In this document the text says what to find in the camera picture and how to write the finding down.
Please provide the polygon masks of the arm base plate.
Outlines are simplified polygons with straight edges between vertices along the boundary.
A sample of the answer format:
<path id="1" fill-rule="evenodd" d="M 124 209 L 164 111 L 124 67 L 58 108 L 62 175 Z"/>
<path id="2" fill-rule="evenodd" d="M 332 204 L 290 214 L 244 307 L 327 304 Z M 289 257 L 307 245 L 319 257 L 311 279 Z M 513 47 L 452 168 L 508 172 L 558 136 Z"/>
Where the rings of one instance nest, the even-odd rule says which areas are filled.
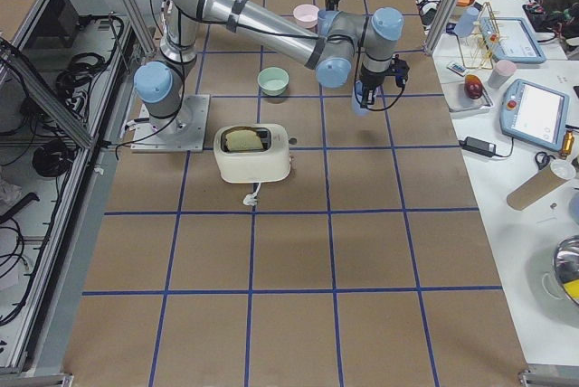
<path id="1" fill-rule="evenodd" d="M 141 105 L 139 116 L 147 122 L 137 124 L 134 142 L 137 153 L 201 152 L 210 106 L 208 94 L 185 95 L 175 119 L 149 115 L 148 103 Z"/>

